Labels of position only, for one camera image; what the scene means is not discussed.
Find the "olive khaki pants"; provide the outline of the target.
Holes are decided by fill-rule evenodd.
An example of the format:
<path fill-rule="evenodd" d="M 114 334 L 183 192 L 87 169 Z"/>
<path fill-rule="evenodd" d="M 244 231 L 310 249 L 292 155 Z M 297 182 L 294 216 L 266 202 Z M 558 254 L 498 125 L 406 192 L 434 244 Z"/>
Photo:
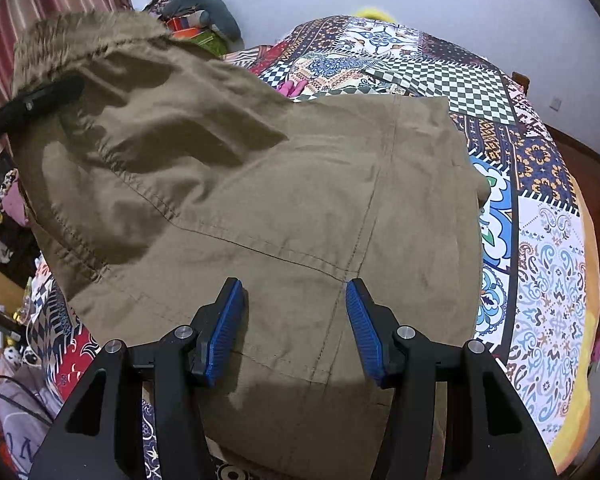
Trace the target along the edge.
<path fill-rule="evenodd" d="M 448 103 L 296 103 L 146 14 L 126 32 L 16 90 L 85 81 L 10 140 L 69 306 L 96 340 L 143 344 L 239 278 L 247 317 L 201 399 L 206 433 L 279 474 L 367 478 L 391 396 L 363 372 L 344 285 L 432 340 L 475 333 L 490 188 Z"/>

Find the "colourful patchwork bedspread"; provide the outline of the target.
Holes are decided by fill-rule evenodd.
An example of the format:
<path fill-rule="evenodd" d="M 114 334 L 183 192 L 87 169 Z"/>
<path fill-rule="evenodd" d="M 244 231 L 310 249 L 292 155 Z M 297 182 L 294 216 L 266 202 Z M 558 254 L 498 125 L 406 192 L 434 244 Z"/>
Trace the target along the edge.
<path fill-rule="evenodd" d="M 244 70 L 275 91 L 283 81 L 306 79 L 290 99 L 296 103 L 354 94 L 445 99 L 471 165 L 490 188 L 479 214 L 472 337 L 504 361 L 545 444 L 554 446 L 580 365 L 591 237 L 562 156 L 516 86 L 455 44 L 347 16 L 298 26 Z M 106 341 L 94 338 L 54 280 L 31 334 L 48 381 L 65 398 Z"/>

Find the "pile of clothes and bags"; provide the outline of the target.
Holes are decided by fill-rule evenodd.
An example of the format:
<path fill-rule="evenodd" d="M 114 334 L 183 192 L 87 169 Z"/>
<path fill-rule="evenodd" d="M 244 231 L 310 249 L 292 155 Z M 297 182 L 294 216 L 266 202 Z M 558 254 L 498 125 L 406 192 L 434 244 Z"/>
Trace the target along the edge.
<path fill-rule="evenodd" d="M 242 45 L 242 31 L 223 0 L 151 0 L 143 11 L 174 37 L 193 40 L 216 55 Z"/>

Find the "folded pink garment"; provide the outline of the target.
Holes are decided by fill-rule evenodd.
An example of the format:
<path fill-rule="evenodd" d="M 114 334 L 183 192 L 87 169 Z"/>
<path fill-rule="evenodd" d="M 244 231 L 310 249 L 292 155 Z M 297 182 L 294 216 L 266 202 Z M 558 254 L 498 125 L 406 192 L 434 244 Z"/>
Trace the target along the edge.
<path fill-rule="evenodd" d="M 282 96 L 286 96 L 288 99 L 294 99 L 297 96 L 300 96 L 307 84 L 308 81 L 306 79 L 301 79 L 299 81 L 286 80 L 277 86 L 276 91 Z"/>

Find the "yellow plush pillow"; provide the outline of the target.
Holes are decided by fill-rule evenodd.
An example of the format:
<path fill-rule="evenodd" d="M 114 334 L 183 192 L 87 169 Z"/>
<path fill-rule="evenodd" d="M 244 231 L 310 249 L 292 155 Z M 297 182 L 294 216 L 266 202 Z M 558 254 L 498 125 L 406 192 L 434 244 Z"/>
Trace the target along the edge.
<path fill-rule="evenodd" d="M 381 21 L 385 23 L 395 23 L 396 19 L 388 12 L 377 8 L 363 8 L 355 12 L 357 18 L 368 18 L 369 20 Z"/>

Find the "wooden bed post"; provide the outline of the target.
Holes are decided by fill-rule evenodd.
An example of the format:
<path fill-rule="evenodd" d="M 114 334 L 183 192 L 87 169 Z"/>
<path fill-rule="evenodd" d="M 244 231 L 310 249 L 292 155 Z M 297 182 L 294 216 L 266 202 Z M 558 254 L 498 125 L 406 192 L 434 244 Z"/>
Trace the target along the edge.
<path fill-rule="evenodd" d="M 524 76 L 521 73 L 513 72 L 512 79 L 516 82 L 516 84 L 518 84 L 524 94 L 528 94 L 530 79 L 527 76 Z"/>

